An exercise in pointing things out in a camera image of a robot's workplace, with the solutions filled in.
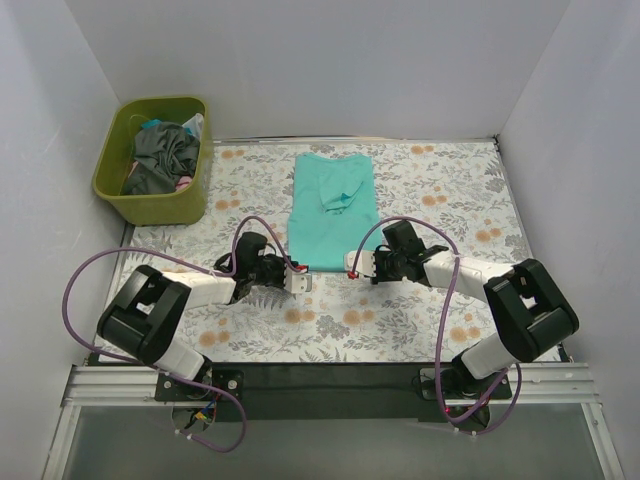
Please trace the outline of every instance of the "teal t-shirt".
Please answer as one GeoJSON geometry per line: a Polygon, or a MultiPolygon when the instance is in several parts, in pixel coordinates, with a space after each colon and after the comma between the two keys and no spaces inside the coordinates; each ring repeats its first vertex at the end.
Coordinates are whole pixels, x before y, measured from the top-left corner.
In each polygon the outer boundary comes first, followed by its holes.
{"type": "MultiPolygon", "coordinates": [[[[344,255],[357,250],[379,220],[369,157],[305,153],[296,159],[288,233],[293,260],[310,270],[344,271],[344,255]]],[[[375,249],[381,240],[376,230],[365,249],[375,249]]]]}

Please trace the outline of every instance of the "gray cloth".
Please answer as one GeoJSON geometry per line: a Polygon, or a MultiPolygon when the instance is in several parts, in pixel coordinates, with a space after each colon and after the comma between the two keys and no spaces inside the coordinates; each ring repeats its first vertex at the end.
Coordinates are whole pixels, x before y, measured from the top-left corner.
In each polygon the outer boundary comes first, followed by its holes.
{"type": "Polygon", "coordinates": [[[124,195],[173,193],[180,177],[196,173],[200,141],[178,124],[162,122],[138,132],[138,165],[124,184],[124,195]]]}

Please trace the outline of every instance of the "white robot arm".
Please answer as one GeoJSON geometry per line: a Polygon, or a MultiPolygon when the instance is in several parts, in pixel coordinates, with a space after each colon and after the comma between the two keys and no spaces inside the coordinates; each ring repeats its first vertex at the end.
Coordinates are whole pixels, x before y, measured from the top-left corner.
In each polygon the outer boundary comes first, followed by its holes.
{"type": "MultiPolygon", "coordinates": [[[[383,233],[388,245],[361,252],[357,273],[374,284],[407,279],[427,287],[449,287],[456,255],[442,246],[426,248],[406,220],[383,233]]],[[[356,252],[345,255],[347,270],[355,257],[356,252]]],[[[503,368],[531,362],[579,327],[573,309],[537,260],[512,265],[460,256],[455,290],[489,304],[497,333],[454,358],[447,373],[454,389],[469,391],[503,368]]]]}
{"type": "MultiPolygon", "coordinates": [[[[137,267],[100,317],[98,335],[144,365],[207,383],[211,362],[174,337],[184,310],[235,303],[255,285],[290,293],[311,290],[311,275],[306,268],[292,270],[282,257],[265,254],[266,245],[264,236],[244,233],[236,246],[233,277],[216,276],[215,271],[209,275],[160,272],[149,265],[137,267]]],[[[230,262],[229,254],[223,256],[215,270],[231,271],[230,262]]]]}

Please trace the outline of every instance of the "floral tablecloth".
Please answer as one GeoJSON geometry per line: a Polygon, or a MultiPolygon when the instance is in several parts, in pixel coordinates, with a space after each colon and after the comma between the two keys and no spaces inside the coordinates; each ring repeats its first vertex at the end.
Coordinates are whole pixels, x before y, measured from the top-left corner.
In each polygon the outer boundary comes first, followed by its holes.
{"type": "MultiPolygon", "coordinates": [[[[328,158],[371,157],[382,218],[403,214],[431,222],[465,255],[514,262],[529,254],[491,142],[217,146],[204,217],[191,226],[136,228],[131,244],[210,267],[230,250],[238,222],[257,214],[286,248],[294,162],[309,151],[328,158]]],[[[247,230],[264,233],[257,222],[247,230]]],[[[427,245],[442,243],[426,229],[417,230],[427,245]]],[[[157,258],[129,255],[120,281],[141,263],[182,271],[157,258]]],[[[213,361],[433,361],[443,299],[444,290],[417,284],[374,287],[346,274],[319,273],[309,294],[256,288],[235,305],[189,310],[177,335],[213,361]]],[[[493,332],[485,304],[454,295],[443,360],[493,332]]],[[[559,360],[557,350],[542,359],[559,360]]]]}

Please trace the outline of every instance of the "green laundry basket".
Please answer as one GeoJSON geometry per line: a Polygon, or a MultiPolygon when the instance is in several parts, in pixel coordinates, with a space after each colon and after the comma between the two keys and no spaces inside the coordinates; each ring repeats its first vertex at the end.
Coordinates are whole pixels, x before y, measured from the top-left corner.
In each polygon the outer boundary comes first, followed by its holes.
{"type": "Polygon", "coordinates": [[[124,105],[116,113],[93,175],[96,194],[113,205],[134,225],[195,223],[207,206],[213,151],[206,104],[195,97],[144,98],[124,105]],[[141,125],[154,118],[183,124],[196,113],[204,117],[200,152],[193,181],[184,189],[159,195],[121,195],[133,164],[134,137],[141,125]]]}

